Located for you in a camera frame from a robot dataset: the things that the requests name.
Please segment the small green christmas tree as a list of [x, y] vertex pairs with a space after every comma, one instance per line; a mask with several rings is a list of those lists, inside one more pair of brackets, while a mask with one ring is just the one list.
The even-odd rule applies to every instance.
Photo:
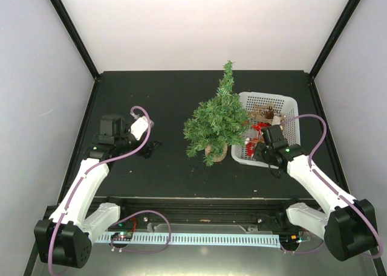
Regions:
[[240, 95], [234, 92], [234, 85], [233, 62], [229, 60], [223, 65], [216, 95], [199, 102], [184, 123], [184, 139], [189, 142], [186, 155], [193, 158], [203, 151], [203, 162], [208, 167], [226, 157], [228, 146], [245, 142], [250, 117]]

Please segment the white perforated plastic basket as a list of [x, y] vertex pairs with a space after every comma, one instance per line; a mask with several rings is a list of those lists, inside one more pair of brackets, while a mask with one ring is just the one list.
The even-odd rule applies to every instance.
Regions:
[[231, 156], [236, 162], [254, 167], [268, 167], [265, 162], [253, 158], [257, 143], [263, 142], [263, 127], [279, 124], [290, 145], [301, 143], [299, 122], [288, 121], [298, 116], [298, 104], [295, 99], [261, 92], [241, 92], [239, 98], [250, 121], [244, 134], [244, 145], [231, 147]]

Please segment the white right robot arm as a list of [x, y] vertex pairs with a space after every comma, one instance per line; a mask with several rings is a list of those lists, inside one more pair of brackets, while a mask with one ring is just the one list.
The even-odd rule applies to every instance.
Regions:
[[330, 253], [344, 261], [379, 247], [373, 258], [382, 253], [382, 240], [377, 233], [374, 207], [367, 200], [358, 201], [336, 185], [313, 162], [314, 147], [306, 155], [300, 145], [289, 144], [282, 133], [282, 124], [268, 125], [259, 130], [254, 143], [253, 157], [283, 170], [300, 183], [320, 205], [322, 211], [309, 208], [304, 203], [290, 205], [275, 214], [276, 225], [290, 229], [303, 227], [326, 244]]

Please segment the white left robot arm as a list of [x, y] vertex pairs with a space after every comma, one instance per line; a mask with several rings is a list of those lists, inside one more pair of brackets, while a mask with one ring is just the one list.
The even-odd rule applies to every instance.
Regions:
[[127, 209], [114, 203], [100, 204], [91, 215], [87, 212], [103, 180], [115, 161], [127, 156], [145, 155], [154, 125], [147, 116], [134, 114], [133, 121], [120, 115], [104, 115], [100, 130], [86, 149], [79, 171], [63, 201], [34, 228], [39, 258], [49, 265], [82, 268], [96, 240], [114, 224], [129, 222]]

